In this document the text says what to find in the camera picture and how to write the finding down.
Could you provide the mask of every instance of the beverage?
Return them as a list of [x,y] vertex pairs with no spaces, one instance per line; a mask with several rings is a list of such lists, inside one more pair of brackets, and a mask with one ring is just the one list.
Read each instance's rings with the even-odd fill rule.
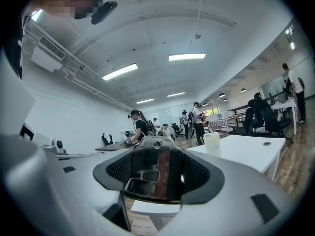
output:
[[221,157],[220,135],[217,132],[205,134],[203,141],[208,154]]

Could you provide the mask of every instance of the window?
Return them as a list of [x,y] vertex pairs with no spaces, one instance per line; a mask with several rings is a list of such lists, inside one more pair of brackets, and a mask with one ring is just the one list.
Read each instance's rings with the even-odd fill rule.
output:
[[202,113],[204,113],[206,116],[213,116],[219,114],[220,112],[218,108],[212,108],[209,110],[202,111]]

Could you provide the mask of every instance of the ceiling light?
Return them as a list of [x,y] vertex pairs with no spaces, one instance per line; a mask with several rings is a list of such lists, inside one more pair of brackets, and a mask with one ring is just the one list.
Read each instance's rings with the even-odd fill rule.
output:
[[31,13],[31,18],[36,22],[39,15],[43,12],[43,10],[36,10]]
[[176,95],[180,95],[180,94],[184,94],[185,92],[179,92],[179,93],[175,93],[175,94],[170,94],[167,97],[172,97],[172,96],[176,96]]
[[132,64],[132,65],[126,66],[126,67],[124,67],[122,69],[119,69],[119,70],[117,70],[115,72],[112,72],[110,74],[107,74],[106,76],[103,77],[103,79],[107,81],[109,79],[112,79],[112,78],[114,78],[116,76],[119,76],[121,74],[130,72],[130,71],[135,70],[135,69],[138,69],[137,64]]
[[205,53],[189,53],[189,54],[175,54],[169,56],[169,61],[183,60],[183,59],[203,59]]
[[143,101],[138,101],[137,104],[140,104],[140,103],[144,103],[144,102],[147,102],[147,101],[152,101],[154,99],[149,99],[149,100],[143,100]]
[[295,49],[295,44],[294,44],[294,42],[292,42],[292,43],[290,44],[290,46],[291,46],[291,49],[292,49],[292,50]]

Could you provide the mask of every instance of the wooden floor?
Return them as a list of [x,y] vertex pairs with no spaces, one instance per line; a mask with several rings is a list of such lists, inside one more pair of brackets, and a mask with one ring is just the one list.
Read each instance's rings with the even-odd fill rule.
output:
[[[293,199],[298,200],[308,184],[310,171],[315,155],[315,97],[306,100],[306,123],[297,123],[297,134],[293,135],[293,123],[285,130],[287,137],[293,138],[294,143],[286,142],[280,154],[279,165],[274,183]],[[176,138],[176,145],[180,148],[192,148],[196,145],[196,138]],[[130,209],[134,200],[126,199],[126,209],[131,224],[131,231],[139,236],[154,236],[158,233],[148,216],[136,215]],[[171,218],[163,218],[167,224]]]

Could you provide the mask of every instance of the black table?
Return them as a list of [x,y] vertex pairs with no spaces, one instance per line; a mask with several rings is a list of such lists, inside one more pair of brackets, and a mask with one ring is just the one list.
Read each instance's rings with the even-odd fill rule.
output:
[[130,148],[131,146],[134,146],[135,144],[137,144],[138,141],[134,142],[133,144],[130,144],[130,145],[124,145],[122,146],[121,145],[121,142],[118,142],[118,143],[114,143],[114,144],[110,144],[110,145],[107,145],[107,146],[104,146],[104,147],[99,147],[99,148],[96,148],[95,150],[100,150],[100,151],[116,151],[116,150],[120,150],[120,149],[123,149],[123,148]]

